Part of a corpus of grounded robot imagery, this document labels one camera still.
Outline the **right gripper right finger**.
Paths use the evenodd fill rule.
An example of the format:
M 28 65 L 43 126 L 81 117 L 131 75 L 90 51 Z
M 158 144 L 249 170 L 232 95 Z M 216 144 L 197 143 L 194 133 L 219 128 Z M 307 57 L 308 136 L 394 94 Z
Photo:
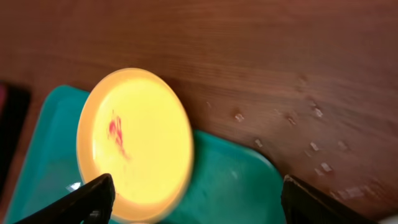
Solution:
M 287 224 L 376 224 L 294 175 L 286 175 L 281 204 Z

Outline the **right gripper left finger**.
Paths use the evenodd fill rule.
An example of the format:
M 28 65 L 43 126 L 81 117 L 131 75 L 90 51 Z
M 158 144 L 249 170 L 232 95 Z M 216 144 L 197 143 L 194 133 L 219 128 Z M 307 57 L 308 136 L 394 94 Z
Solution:
M 12 206 L 13 223 L 109 223 L 116 199 L 111 174 L 83 184 L 39 184 L 22 202 Z

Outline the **yellow-green plate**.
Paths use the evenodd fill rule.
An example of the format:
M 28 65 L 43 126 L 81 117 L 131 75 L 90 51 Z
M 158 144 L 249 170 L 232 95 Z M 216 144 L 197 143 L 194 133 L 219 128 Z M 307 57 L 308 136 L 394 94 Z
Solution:
M 76 133 L 81 178 L 110 174 L 111 216 L 156 223 L 181 201 L 194 163 L 193 134 L 177 95 L 157 75 L 124 68 L 89 94 Z

